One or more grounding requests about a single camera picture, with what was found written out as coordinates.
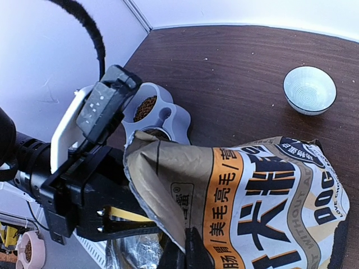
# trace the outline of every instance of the yellow object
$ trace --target yellow object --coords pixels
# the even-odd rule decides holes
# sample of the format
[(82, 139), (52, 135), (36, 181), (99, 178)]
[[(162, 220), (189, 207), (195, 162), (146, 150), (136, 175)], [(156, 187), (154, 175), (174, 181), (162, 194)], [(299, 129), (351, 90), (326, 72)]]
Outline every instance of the yellow object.
[(5, 242), (5, 236), (6, 236), (5, 230), (6, 230), (6, 226), (3, 226), (0, 222), (0, 237), (1, 237), (1, 241), (3, 242)]
[(18, 236), (15, 236), (17, 233), (17, 229), (9, 226), (4, 226), (0, 222), (0, 237), (1, 241), (3, 241), (3, 244), (6, 248), (8, 248), (10, 245), (16, 245)]
[(118, 209), (116, 207), (110, 207), (110, 216), (120, 217), (122, 219), (131, 220), (131, 221), (138, 221), (138, 222), (148, 222), (151, 221), (147, 217), (143, 217), (141, 215), (128, 212), (122, 209)]
[(6, 238), (5, 238), (5, 247), (9, 245), (16, 245), (18, 236), (15, 236), (17, 229), (13, 227), (7, 227), (6, 229)]

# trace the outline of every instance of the black cable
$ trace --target black cable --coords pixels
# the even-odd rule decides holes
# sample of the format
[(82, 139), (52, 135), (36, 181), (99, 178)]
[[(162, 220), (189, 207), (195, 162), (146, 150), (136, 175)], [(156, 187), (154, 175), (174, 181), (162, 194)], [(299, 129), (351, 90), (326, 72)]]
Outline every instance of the black cable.
[(91, 18), (91, 16), (87, 13), (84, 7), (74, 1), (74, 0), (48, 0), (60, 6), (67, 13), (75, 17), (80, 24), (86, 29), (88, 34), (91, 37), (91, 40), (94, 43), (97, 59), (99, 60), (99, 68), (100, 68), (100, 80), (105, 74), (105, 56), (106, 50), (105, 45), (103, 43), (102, 35), (97, 28), (96, 22)]
[(32, 217), (34, 218), (34, 220), (36, 221), (36, 223), (37, 223), (41, 228), (43, 228), (45, 231), (50, 231), (49, 228), (46, 228), (44, 225), (42, 225), (42, 224), (38, 221), (38, 219), (35, 217), (35, 215), (34, 215), (34, 213), (33, 213), (33, 209), (31, 208), (29, 201), (26, 201), (26, 203), (27, 203), (27, 206), (29, 207), (30, 213), (31, 213)]

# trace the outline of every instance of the bowl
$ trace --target bowl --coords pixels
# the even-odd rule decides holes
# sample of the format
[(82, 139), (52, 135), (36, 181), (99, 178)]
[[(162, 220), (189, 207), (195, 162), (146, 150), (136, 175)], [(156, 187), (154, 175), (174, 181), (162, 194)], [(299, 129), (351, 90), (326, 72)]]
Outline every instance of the bowl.
[[(148, 98), (156, 96), (151, 109), (146, 109), (141, 119), (135, 121), (139, 107)], [(188, 128), (191, 124), (190, 114), (182, 107), (173, 103), (169, 91), (154, 83), (146, 82), (141, 85), (136, 95), (128, 103), (123, 111), (125, 116), (121, 124), (126, 132), (126, 144), (131, 141), (132, 134), (137, 131), (148, 131), (158, 129), (165, 133), (173, 142), (190, 145), (188, 139)]]
[(291, 70), (284, 79), (283, 88), (291, 107), (304, 115), (314, 116), (327, 111), (337, 97), (332, 78), (311, 66)]
[[(26, 258), (26, 245), (30, 242), (30, 260)], [(45, 264), (45, 242), (39, 239), (35, 231), (28, 231), (22, 235), (17, 250), (16, 269), (41, 269)]]
[(163, 129), (157, 126), (146, 127), (141, 130), (149, 135), (155, 136), (160, 140), (171, 141), (170, 135)]

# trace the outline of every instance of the white ceramic bowl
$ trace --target white ceramic bowl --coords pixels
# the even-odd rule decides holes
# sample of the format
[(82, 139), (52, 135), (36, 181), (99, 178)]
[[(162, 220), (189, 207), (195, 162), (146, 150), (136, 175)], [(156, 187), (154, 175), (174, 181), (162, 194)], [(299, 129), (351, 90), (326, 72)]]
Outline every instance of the white ceramic bowl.
[(332, 78), (311, 66), (291, 70), (283, 82), (289, 104), (304, 115), (319, 115), (329, 109), (337, 97)]

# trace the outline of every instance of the dog kibble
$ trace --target dog kibble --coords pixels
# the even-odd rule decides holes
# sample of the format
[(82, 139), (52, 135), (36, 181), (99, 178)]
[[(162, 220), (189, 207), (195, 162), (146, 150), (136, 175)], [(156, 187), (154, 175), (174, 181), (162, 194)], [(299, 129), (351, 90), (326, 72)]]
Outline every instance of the dog kibble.
[(136, 115), (134, 117), (134, 122), (138, 122), (145, 118), (154, 107), (157, 100), (157, 96), (148, 97), (142, 104), (137, 108)]
[(28, 262), (31, 261), (31, 242), (28, 241), (25, 247), (25, 257)]
[(167, 134), (162, 132), (161, 130), (150, 129), (150, 130), (145, 131), (145, 133), (148, 133), (149, 135), (155, 136), (160, 140), (170, 141)]

